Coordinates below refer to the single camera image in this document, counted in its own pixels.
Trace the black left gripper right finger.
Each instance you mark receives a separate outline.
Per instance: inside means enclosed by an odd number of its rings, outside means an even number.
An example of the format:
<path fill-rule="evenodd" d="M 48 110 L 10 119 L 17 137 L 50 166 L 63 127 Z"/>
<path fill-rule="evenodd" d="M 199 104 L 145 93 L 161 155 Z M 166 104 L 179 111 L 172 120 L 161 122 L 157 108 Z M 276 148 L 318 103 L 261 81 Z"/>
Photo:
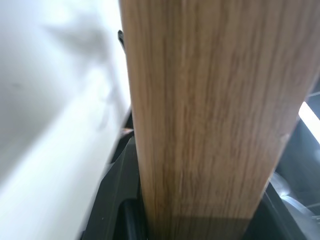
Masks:
<path fill-rule="evenodd" d="M 268 185 L 241 240 L 320 240 L 316 216 Z"/>

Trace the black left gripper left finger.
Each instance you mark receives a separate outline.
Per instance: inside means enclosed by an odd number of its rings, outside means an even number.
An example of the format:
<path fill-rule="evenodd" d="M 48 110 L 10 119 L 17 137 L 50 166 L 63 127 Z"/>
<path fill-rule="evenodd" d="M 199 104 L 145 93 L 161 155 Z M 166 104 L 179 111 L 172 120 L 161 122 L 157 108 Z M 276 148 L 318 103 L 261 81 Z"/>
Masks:
<path fill-rule="evenodd" d="M 100 183 L 86 240 L 148 240 L 134 137 Z"/>

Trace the wooden plank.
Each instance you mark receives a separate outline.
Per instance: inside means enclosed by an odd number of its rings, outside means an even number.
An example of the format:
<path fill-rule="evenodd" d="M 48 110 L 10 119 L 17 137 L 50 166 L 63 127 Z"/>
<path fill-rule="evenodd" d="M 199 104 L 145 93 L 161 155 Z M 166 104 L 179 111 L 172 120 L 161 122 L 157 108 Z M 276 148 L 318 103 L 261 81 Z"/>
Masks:
<path fill-rule="evenodd" d="M 320 0 L 120 0 L 149 240 L 240 240 L 320 74 Z"/>

